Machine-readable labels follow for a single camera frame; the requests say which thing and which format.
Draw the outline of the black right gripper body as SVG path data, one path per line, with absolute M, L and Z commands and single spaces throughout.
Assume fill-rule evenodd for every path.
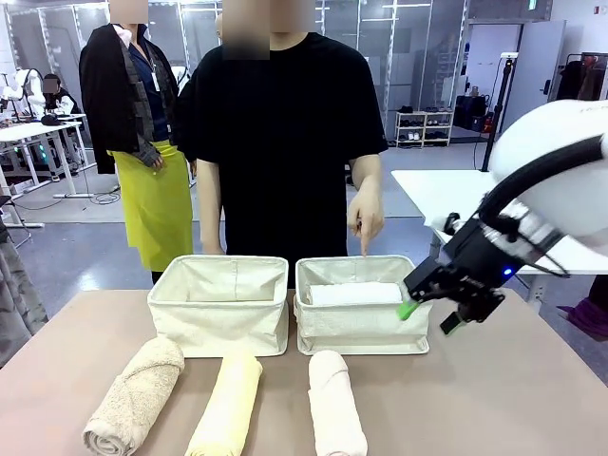
M 511 277 L 511 257 L 485 237 L 476 218 L 468 220 L 444 246 L 450 264 L 489 288 Z

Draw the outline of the person's left hand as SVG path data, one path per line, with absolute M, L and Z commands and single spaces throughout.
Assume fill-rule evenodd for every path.
M 351 233 L 359 239 L 361 255 L 365 257 L 385 223 L 383 201 L 377 189 L 361 188 L 357 192 L 349 206 L 347 222 Z

